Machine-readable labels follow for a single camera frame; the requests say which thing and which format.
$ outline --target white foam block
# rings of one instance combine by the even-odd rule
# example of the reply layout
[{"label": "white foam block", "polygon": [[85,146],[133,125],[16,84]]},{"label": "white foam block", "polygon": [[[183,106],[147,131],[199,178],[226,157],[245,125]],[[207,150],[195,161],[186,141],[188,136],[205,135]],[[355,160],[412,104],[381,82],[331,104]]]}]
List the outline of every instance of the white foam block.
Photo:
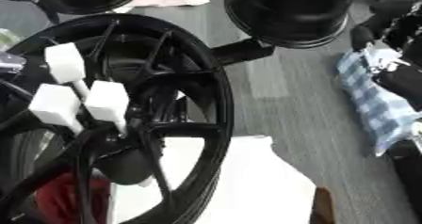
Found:
[{"label": "white foam block", "polygon": [[42,122],[68,126],[78,134],[82,131],[76,119],[80,105],[70,87],[42,84],[28,108]]},{"label": "white foam block", "polygon": [[121,83],[95,81],[85,107],[97,120],[124,122],[129,96]]},{"label": "white foam block", "polygon": [[85,61],[73,42],[45,48],[45,61],[59,84],[85,78]]}]

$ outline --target blue plaid cloth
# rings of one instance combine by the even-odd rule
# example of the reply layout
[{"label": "blue plaid cloth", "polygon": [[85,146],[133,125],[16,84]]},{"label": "blue plaid cloth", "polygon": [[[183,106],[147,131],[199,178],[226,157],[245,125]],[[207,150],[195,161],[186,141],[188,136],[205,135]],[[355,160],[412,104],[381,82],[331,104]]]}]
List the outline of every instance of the blue plaid cloth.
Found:
[{"label": "blue plaid cloth", "polygon": [[[390,49],[371,51],[373,62],[382,58],[394,58],[397,52]],[[383,155],[392,145],[411,138],[412,123],[422,118],[409,103],[371,79],[363,67],[360,53],[346,53],[337,64],[337,70],[345,90],[356,104],[365,130],[375,140],[375,154]]]}]

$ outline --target black tire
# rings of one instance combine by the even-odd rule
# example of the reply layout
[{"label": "black tire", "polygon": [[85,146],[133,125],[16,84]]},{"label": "black tire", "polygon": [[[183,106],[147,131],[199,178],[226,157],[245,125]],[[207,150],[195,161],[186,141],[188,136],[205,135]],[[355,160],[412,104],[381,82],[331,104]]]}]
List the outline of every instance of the black tire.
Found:
[{"label": "black tire", "polygon": [[[57,135],[45,130],[26,132],[1,140],[0,188],[2,192],[30,175],[35,168],[52,160],[60,152],[62,141]],[[28,197],[16,215],[43,220],[34,196]]]}]

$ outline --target red cloth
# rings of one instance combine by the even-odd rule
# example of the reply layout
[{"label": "red cloth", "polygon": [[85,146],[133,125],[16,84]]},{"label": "red cloth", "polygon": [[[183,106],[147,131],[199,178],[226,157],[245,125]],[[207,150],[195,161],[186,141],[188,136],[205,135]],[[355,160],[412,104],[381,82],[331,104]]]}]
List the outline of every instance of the red cloth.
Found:
[{"label": "red cloth", "polygon": [[[73,185],[73,175],[68,173],[46,184],[37,192],[37,204],[49,223],[78,223],[78,209]],[[99,224],[106,224],[110,181],[93,178],[90,181],[90,191],[92,214]]]}]

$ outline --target gray carpet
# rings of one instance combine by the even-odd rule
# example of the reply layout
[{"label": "gray carpet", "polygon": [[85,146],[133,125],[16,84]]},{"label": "gray carpet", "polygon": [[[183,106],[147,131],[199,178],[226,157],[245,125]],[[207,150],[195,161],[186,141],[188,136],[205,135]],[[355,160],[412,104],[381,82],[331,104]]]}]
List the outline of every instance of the gray carpet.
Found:
[{"label": "gray carpet", "polygon": [[[211,1],[134,12],[179,24],[209,46],[243,38],[223,1]],[[349,29],[368,15],[366,3],[357,0],[351,9]],[[0,27],[24,37],[47,26],[28,4],[1,2],[0,12]],[[417,223],[391,162],[371,155],[371,141],[334,81],[334,65],[348,48],[345,33],[317,49],[279,48],[272,57],[227,68],[235,93],[235,134],[273,136],[278,155],[333,192],[338,223]]]}]

